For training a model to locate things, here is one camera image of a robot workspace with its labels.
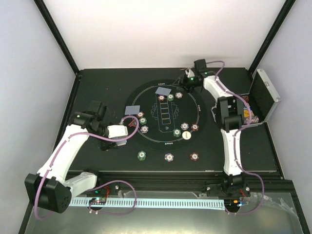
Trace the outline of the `brown poker chip stack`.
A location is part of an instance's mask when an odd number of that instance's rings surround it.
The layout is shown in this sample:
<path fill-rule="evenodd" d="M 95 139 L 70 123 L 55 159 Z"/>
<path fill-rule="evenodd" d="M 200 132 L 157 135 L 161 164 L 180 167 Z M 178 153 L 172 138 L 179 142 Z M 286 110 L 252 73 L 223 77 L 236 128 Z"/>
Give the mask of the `brown poker chip stack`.
<path fill-rule="evenodd" d="M 197 161 L 199 159 L 199 155 L 197 153 L 190 154 L 190 159 L 193 161 Z"/>

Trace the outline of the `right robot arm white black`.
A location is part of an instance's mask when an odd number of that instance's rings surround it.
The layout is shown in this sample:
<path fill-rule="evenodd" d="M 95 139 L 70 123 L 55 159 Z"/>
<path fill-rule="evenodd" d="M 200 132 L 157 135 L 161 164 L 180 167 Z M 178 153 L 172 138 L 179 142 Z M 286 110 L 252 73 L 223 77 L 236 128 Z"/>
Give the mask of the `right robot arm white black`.
<path fill-rule="evenodd" d="M 243 187 L 243 170 L 240 157 L 240 129 L 244 122 L 242 98 L 230 91 L 220 80 L 218 73 L 213 75 L 205 59 L 194 62 L 185 74 L 177 80 L 177 86 L 190 93 L 196 87 L 208 91 L 216 102 L 215 121 L 220 127 L 224 144 L 224 173 L 221 183 L 224 195 L 234 196 Z"/>

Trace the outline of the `red white chip top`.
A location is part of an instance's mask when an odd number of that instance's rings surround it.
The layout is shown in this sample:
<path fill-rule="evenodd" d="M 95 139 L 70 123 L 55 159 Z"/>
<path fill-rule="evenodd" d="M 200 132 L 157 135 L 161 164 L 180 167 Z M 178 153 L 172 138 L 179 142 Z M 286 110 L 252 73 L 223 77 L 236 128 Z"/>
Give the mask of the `red white chip top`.
<path fill-rule="evenodd" d="M 158 96 L 159 101 L 163 101 L 164 99 L 165 99 L 165 97 L 163 95 Z"/>

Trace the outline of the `blue card seat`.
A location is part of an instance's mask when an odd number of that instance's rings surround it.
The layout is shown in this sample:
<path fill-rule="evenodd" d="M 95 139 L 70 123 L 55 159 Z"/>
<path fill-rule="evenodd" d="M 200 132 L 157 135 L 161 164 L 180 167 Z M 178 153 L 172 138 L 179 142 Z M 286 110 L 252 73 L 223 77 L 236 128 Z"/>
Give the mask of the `blue card seat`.
<path fill-rule="evenodd" d="M 158 87 L 155 91 L 158 95 L 168 96 L 171 93 L 170 88 Z"/>
<path fill-rule="evenodd" d="M 125 107 L 124 114 L 127 115 L 137 115 L 140 112 L 140 105 L 130 105 Z"/>

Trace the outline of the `blue card top seat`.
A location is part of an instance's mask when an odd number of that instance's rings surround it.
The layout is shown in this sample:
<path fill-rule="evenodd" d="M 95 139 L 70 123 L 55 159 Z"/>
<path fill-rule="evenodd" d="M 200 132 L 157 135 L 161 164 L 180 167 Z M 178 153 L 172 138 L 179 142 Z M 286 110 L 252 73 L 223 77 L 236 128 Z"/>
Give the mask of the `blue card top seat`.
<path fill-rule="evenodd" d="M 171 93 L 170 88 L 158 87 L 155 91 L 158 95 L 168 96 Z"/>

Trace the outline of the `red white chip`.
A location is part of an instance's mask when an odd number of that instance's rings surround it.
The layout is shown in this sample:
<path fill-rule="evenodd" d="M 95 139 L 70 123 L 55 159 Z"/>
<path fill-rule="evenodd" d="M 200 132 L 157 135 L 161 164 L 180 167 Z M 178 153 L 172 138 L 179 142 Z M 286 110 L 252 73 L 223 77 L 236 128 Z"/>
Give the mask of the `red white chip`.
<path fill-rule="evenodd" d="M 198 126 L 197 124 L 193 124 L 193 125 L 191 126 L 191 129 L 192 129 L 193 131 L 197 131 L 197 130 L 199 129 L 199 126 Z"/>
<path fill-rule="evenodd" d="M 141 117 L 143 117 L 144 116 L 144 113 L 143 112 L 139 112 L 138 114 L 137 114 L 137 117 L 138 118 L 141 118 Z"/>
<path fill-rule="evenodd" d="M 165 99 L 165 97 L 163 95 L 158 96 L 159 101 L 163 101 L 164 99 Z"/>

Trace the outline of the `green poker chip stack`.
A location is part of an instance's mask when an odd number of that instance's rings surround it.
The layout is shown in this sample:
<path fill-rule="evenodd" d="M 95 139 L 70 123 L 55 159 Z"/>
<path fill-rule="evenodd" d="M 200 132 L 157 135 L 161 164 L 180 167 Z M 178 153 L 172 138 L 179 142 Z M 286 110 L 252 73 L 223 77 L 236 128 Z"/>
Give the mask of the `green poker chip stack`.
<path fill-rule="evenodd" d="M 139 151 L 138 154 L 137 154 L 137 158 L 138 158 L 138 160 L 140 160 L 140 161 L 145 160 L 145 158 L 146 158 L 146 152 L 145 152 L 145 151 Z"/>

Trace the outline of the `blue playing card deck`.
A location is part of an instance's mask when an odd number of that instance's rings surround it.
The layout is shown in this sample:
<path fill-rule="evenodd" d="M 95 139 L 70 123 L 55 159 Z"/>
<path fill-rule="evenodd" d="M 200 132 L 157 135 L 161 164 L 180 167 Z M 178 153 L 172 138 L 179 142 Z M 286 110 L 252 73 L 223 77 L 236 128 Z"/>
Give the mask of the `blue playing card deck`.
<path fill-rule="evenodd" d="M 122 140 L 122 141 L 118 141 L 116 145 L 120 147 L 120 146 L 126 145 L 126 143 L 127 143 L 127 140 Z"/>

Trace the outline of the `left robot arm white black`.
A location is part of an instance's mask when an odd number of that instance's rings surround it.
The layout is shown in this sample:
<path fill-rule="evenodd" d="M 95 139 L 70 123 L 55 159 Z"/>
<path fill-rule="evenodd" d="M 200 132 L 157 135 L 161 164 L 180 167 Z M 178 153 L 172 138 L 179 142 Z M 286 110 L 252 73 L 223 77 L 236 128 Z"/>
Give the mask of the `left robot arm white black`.
<path fill-rule="evenodd" d="M 72 198 L 89 190 L 98 195 L 104 191 L 105 183 L 96 173 L 82 172 L 67 180 L 66 175 L 77 153 L 89 137 L 116 143 L 128 134 L 121 124 L 105 124 L 106 106 L 92 101 L 89 109 L 75 112 L 68 121 L 63 137 L 46 163 L 25 179 L 25 187 L 35 212 L 39 208 L 63 213 Z"/>

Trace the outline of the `red triangular marker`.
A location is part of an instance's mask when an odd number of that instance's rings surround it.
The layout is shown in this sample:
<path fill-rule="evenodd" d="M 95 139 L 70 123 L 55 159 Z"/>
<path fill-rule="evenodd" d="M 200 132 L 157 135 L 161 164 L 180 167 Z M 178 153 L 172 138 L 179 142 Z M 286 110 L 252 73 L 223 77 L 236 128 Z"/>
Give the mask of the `red triangular marker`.
<path fill-rule="evenodd" d="M 137 126 L 137 121 L 135 119 L 133 119 L 129 124 L 129 127 L 136 127 Z"/>

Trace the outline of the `green chip mat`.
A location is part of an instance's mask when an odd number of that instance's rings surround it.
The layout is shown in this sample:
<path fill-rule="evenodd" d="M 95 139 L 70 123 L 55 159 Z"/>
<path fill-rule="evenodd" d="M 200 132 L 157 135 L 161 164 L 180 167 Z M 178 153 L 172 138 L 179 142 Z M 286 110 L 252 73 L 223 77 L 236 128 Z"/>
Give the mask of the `green chip mat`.
<path fill-rule="evenodd" d="M 173 135 L 174 135 L 175 137 L 179 137 L 179 136 L 181 135 L 181 130 L 180 130 L 180 129 L 174 129 L 174 130 L 173 130 Z"/>

